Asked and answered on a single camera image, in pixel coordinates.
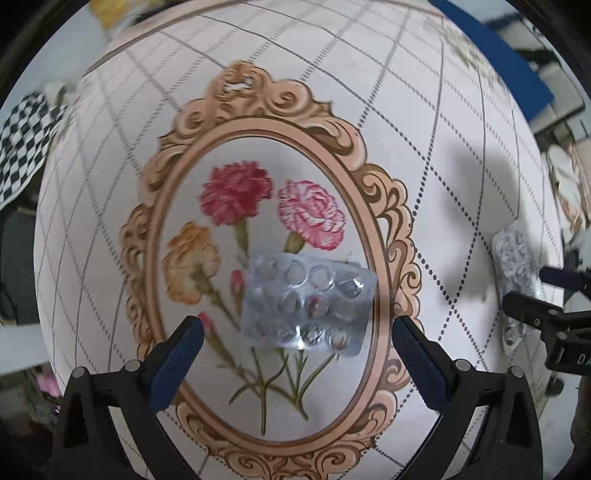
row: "blister pack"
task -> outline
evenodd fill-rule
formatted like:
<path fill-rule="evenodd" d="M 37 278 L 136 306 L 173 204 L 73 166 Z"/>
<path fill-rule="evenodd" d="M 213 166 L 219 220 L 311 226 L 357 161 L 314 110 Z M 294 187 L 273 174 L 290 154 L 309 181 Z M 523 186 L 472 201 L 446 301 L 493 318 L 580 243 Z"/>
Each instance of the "blister pack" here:
<path fill-rule="evenodd" d="M 541 295 L 541 283 L 519 223 L 503 228 L 492 238 L 496 282 L 499 301 L 510 291 L 518 291 L 534 298 Z M 505 353 L 515 350 L 528 326 L 503 314 L 502 343 Z"/>
<path fill-rule="evenodd" d="M 251 258 L 241 330 L 254 344 L 355 356 L 377 275 L 357 264 L 280 253 Z"/>

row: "black and white checkered fabric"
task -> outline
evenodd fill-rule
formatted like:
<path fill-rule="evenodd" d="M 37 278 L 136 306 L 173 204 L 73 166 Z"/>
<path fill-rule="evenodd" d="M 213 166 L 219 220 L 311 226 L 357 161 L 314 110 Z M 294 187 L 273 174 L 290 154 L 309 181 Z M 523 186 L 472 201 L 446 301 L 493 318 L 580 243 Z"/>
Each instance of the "black and white checkered fabric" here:
<path fill-rule="evenodd" d="M 50 108 L 39 92 L 26 95 L 12 109 L 0 135 L 0 210 L 24 190 L 45 162 L 63 111 L 63 106 Z"/>

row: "pink object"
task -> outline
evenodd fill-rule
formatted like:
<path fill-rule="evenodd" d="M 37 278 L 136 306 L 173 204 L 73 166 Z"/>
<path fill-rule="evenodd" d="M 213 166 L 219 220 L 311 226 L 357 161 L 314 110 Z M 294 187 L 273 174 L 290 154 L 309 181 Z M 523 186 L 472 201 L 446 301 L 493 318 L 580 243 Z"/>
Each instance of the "pink object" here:
<path fill-rule="evenodd" d="M 201 320 L 201 323 L 203 324 L 203 328 L 205 329 L 205 332 L 211 332 L 213 330 L 213 320 L 209 317 L 209 315 L 205 312 L 201 312 L 199 315 L 197 315 L 197 318 L 199 320 Z"/>
<path fill-rule="evenodd" d="M 345 216 L 324 188 L 310 180 L 287 180 L 277 196 L 281 223 L 288 230 L 298 233 L 315 248 L 334 250 L 339 246 Z"/>
<path fill-rule="evenodd" d="M 258 214 L 258 202 L 270 199 L 273 181 L 256 161 L 215 167 L 201 194 L 201 210 L 217 225 L 234 225 Z"/>
<path fill-rule="evenodd" d="M 53 374 L 51 367 L 43 365 L 41 373 L 35 376 L 39 390 L 51 395 L 54 398 L 61 397 L 60 387 L 57 384 L 56 376 Z"/>
<path fill-rule="evenodd" d="M 234 270 L 230 274 L 230 286 L 232 287 L 232 293 L 238 295 L 244 288 L 244 275 L 242 270 Z"/>

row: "carnation print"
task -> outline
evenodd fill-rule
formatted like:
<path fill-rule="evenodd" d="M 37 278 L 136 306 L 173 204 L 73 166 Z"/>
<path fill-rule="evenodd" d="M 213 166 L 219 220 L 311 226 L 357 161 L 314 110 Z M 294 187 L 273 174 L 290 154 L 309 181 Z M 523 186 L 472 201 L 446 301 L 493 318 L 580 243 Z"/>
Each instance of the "carnation print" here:
<path fill-rule="evenodd" d="M 213 224 L 230 225 L 243 255 L 248 259 L 246 219 L 258 215 L 261 200 L 272 198 L 273 182 L 256 161 L 230 163 L 214 167 L 209 182 L 203 185 L 201 211 Z"/>
<path fill-rule="evenodd" d="M 306 242 L 321 250 L 340 245 L 345 216 L 323 187 L 310 180 L 287 180 L 277 196 L 281 223 L 291 231 L 285 251 L 298 253 Z"/>

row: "ornate frame print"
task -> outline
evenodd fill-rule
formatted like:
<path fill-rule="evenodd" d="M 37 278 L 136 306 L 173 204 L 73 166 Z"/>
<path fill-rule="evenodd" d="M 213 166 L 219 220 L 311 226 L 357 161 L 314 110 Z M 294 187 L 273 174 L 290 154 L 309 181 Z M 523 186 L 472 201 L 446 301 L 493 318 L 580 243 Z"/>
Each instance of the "ornate frame print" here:
<path fill-rule="evenodd" d="M 391 346 L 390 322 L 409 315 L 419 325 L 421 271 L 410 238 L 413 219 L 407 189 L 381 167 L 367 163 L 359 131 L 333 116 L 330 103 L 313 99 L 295 80 L 274 82 L 252 63 L 237 61 L 211 82 L 205 98 L 189 102 L 160 138 L 160 150 L 145 166 L 142 203 L 122 227 L 121 259 L 138 357 L 165 340 L 157 295 L 158 241 L 178 185 L 208 151 L 243 137 L 264 137 L 299 150 L 335 185 L 345 201 L 368 260 L 378 275 L 368 361 L 345 410 L 316 434 L 290 442 L 266 442 L 218 418 L 185 382 L 175 399 L 185 432 L 246 477 L 280 479 L 328 474 L 354 467 L 364 450 L 394 420 L 395 392 L 410 379 Z M 388 222 L 383 238 L 378 219 Z"/>

